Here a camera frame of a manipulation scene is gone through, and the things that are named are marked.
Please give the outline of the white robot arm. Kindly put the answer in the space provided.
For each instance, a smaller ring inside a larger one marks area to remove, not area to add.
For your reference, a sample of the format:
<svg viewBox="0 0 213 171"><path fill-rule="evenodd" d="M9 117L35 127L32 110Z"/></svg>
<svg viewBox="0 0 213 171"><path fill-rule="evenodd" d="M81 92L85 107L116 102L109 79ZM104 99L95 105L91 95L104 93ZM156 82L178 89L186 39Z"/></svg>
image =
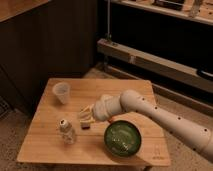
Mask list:
<svg viewBox="0 0 213 171"><path fill-rule="evenodd" d="M136 112L152 119L183 144L213 163L213 130L151 104L138 91L129 89L118 96L103 94L78 113L81 123L104 122L117 115Z"/></svg>

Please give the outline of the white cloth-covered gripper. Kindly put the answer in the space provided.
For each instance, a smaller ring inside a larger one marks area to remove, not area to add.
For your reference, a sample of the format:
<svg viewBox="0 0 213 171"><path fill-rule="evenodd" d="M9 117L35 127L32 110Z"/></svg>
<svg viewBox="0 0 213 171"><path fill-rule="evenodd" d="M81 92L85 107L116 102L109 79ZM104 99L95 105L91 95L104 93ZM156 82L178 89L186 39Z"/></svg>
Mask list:
<svg viewBox="0 0 213 171"><path fill-rule="evenodd" d="M120 104L120 97L104 94L100 97L98 101L94 103L94 105L88 105L87 107L82 109L79 112L79 115L91 112L93 114L93 117L84 117L83 119L80 119L80 123L92 124L95 122L95 120L103 122L112 118L115 115L121 114L122 107Z"/></svg>

